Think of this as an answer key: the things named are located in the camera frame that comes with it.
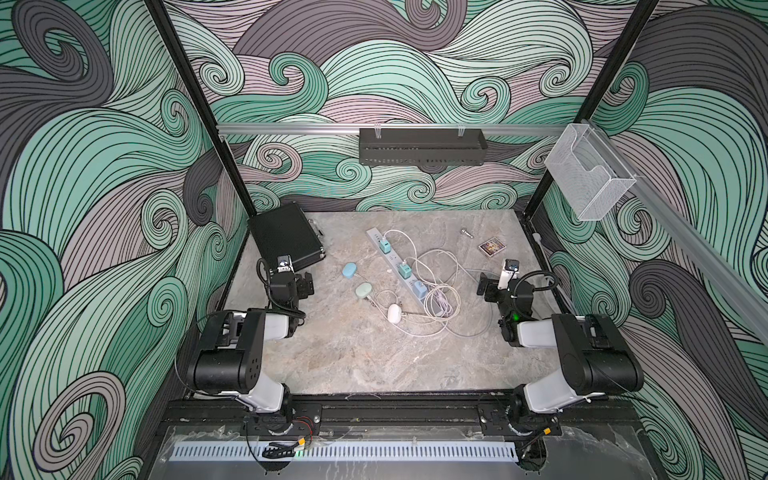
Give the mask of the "green earbud case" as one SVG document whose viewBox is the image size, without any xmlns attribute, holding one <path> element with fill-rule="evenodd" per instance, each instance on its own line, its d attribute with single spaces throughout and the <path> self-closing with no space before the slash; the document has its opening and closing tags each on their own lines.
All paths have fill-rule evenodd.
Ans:
<svg viewBox="0 0 768 480">
<path fill-rule="evenodd" d="M 371 295 L 372 291 L 372 285 L 368 282 L 363 282 L 355 288 L 355 295 L 359 299 L 366 299 Z"/>
</svg>

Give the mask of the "light blue usb charger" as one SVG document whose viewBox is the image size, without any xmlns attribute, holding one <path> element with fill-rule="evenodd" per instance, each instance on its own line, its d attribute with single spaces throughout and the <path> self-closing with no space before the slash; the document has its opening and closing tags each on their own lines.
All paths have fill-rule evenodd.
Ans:
<svg viewBox="0 0 768 480">
<path fill-rule="evenodd" d="M 428 293 L 427 286 L 421 281 L 415 281 L 411 284 L 411 289 L 419 301 L 423 301 Z"/>
</svg>

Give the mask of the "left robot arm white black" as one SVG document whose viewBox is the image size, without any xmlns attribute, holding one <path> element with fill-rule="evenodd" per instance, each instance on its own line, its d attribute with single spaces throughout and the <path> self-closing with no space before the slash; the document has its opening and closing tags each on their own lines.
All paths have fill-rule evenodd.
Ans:
<svg viewBox="0 0 768 480">
<path fill-rule="evenodd" d="M 276 273 L 268 292 L 276 307 L 217 311 L 206 320 L 186 372 L 193 392 L 235 400 L 257 414 L 284 408 L 289 388 L 262 371 L 264 344 L 290 338 L 304 324 L 298 306 L 314 294 L 313 277 Z"/>
</svg>

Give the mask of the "white earbud case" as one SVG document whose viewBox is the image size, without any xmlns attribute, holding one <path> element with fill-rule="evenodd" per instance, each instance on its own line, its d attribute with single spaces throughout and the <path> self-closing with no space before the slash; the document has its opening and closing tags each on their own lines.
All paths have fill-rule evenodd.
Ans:
<svg viewBox="0 0 768 480">
<path fill-rule="evenodd" d="M 393 325 L 398 325 L 402 321 L 403 312 L 399 304 L 391 304 L 386 313 L 387 321 Z"/>
</svg>

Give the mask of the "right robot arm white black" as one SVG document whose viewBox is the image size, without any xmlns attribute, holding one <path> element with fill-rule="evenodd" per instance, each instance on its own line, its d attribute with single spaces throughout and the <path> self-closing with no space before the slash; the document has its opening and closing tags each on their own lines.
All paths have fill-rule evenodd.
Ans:
<svg viewBox="0 0 768 480">
<path fill-rule="evenodd" d="M 514 390 L 510 416 L 555 414 L 593 398 L 634 393 L 645 383 L 640 362 L 613 320 L 602 314 L 553 313 L 533 316 L 537 293 L 551 291 L 559 277 L 548 270 L 520 276 L 505 270 L 499 278 L 480 275 L 477 294 L 498 307 L 504 341 L 513 347 L 553 349 L 559 366 Z"/>
</svg>

